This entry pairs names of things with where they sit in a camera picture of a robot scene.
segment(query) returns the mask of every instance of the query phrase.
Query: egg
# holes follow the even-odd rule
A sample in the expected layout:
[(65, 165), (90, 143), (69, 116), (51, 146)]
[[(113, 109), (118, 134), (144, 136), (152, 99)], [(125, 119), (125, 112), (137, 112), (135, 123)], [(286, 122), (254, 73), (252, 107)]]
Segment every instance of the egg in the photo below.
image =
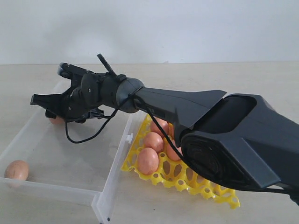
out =
[(169, 123), (169, 135), (174, 139), (174, 128), (173, 128), (173, 124)]
[[(176, 149), (182, 154), (182, 149), (181, 147), (177, 148)], [(180, 157), (178, 156), (178, 154), (172, 149), (171, 145), (169, 143), (167, 143), (167, 146), (166, 146), (166, 154), (167, 156), (172, 160), (172, 161), (179, 161), (180, 160)]]
[(159, 157), (156, 151), (152, 148), (144, 148), (140, 151), (137, 157), (137, 168), (144, 175), (154, 173), (159, 166)]
[[(166, 134), (168, 135), (169, 132), (169, 127), (168, 127), (168, 123), (165, 120), (162, 120), (160, 118), (155, 118), (158, 122), (158, 124), (163, 128), (163, 130), (166, 132)], [(158, 126), (154, 123), (154, 121), (152, 120), (150, 123), (150, 131), (151, 132), (156, 132), (158, 133), (162, 138), (164, 138), (163, 133), (160, 131), (160, 129), (158, 128)]]
[(29, 165), (23, 160), (11, 162), (5, 170), (4, 177), (25, 181), (29, 175)]
[(56, 116), (56, 118), (49, 118), (49, 120), (54, 125), (64, 124), (64, 120), (61, 117), (59, 117), (59, 116)]
[(149, 147), (154, 149), (157, 153), (163, 151), (164, 141), (162, 137), (156, 132), (149, 132), (143, 139), (143, 143), (145, 147)]

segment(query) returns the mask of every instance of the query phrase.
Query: clear plastic box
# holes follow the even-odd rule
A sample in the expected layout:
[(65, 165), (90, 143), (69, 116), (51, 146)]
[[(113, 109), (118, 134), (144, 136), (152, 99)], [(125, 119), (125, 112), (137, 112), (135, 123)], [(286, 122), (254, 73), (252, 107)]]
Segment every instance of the clear plastic box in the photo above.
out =
[[(63, 80), (53, 93), (69, 88)], [(106, 115), (112, 108), (100, 107)], [(118, 111), (95, 139), (73, 144), (64, 125), (53, 125), (45, 110), (37, 111), (0, 155), (0, 223), (102, 223), (112, 222), (115, 191), (121, 166), (144, 112)], [(95, 134), (105, 119), (69, 124), (69, 134), (81, 140)], [(15, 160), (29, 164), (27, 181), (4, 178)]]

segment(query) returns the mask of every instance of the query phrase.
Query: table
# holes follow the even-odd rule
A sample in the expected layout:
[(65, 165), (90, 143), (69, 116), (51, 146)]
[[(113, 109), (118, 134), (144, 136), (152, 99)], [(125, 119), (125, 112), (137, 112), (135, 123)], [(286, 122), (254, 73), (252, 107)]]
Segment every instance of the table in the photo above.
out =
[[(29, 104), (31, 95), (47, 94), (61, 80), (56, 74), (57, 66), (0, 66), (0, 153), (35, 111), (36, 108)], [(105, 72), (100, 64), (79, 66)], [(113, 65), (113, 69), (116, 73), (142, 80), (147, 87), (182, 91), (221, 89), (228, 93), (260, 94), (277, 112), (299, 123), (299, 62), (125, 64)], [(154, 186), (140, 180), (135, 173), (122, 173), (111, 223), (298, 222), (299, 207), (286, 195), (237, 192), (237, 196), (241, 207), (231, 210), (228, 204), (216, 204), (211, 199), (192, 196), (186, 191), (178, 192), (175, 188)], [(58, 212), (57, 208), (47, 209)], [(90, 221), (90, 213), (76, 212), (75, 216), (86, 223)]]

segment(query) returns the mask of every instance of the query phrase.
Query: egg tray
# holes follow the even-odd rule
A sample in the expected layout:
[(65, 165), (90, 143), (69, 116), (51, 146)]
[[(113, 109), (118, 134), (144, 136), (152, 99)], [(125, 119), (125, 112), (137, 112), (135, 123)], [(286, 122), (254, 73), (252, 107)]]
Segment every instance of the egg tray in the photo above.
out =
[(151, 180), (152, 184), (162, 183), (164, 187), (176, 187), (178, 191), (187, 190), (191, 195), (201, 194), (203, 198), (212, 198), (216, 203), (228, 203), (231, 209), (240, 207), (239, 198), (234, 189), (224, 188), (207, 179), (202, 178), (191, 170), (183, 161), (172, 161), (165, 153), (167, 140), (164, 138), (164, 150), (158, 153), (159, 166), (151, 175), (144, 175), (137, 168), (137, 157), (144, 148), (143, 138), (150, 132), (152, 119), (147, 114), (141, 124), (137, 136), (121, 167), (122, 171), (135, 171), (142, 180)]

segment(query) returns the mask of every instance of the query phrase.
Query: white wall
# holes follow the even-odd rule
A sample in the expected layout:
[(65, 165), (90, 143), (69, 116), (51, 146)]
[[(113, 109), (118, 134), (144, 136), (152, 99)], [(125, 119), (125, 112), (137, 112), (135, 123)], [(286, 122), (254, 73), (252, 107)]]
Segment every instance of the white wall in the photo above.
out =
[(299, 60), (298, 0), (1, 0), (0, 64)]

